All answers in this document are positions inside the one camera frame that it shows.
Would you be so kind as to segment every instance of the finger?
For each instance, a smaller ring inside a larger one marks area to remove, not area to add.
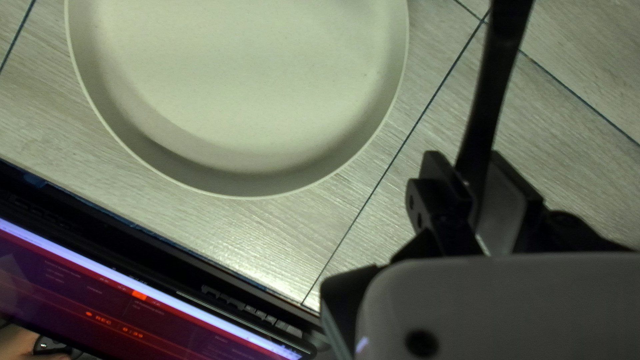
[[[0,330],[0,343],[14,354],[30,354],[37,339],[35,332],[14,324]]]
[[[71,360],[71,357],[66,354],[25,355],[20,360]]]

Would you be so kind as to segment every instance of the laptop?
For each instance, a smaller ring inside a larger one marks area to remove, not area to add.
[[[307,360],[328,346],[316,315],[7,163],[0,316],[103,360]]]

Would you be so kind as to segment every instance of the black rod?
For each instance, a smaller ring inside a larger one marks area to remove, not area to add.
[[[472,225],[482,204],[502,101],[532,4],[533,0],[493,0],[476,96],[456,160],[456,170],[474,196]]]

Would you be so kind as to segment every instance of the laptop screen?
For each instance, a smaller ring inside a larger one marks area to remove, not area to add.
[[[302,358],[1,218],[0,311],[122,360]]]

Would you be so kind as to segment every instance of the human hand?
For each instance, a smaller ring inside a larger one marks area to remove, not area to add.
[[[33,345],[39,335],[10,324],[0,329],[0,359],[2,360],[70,360],[66,354],[33,355]]]

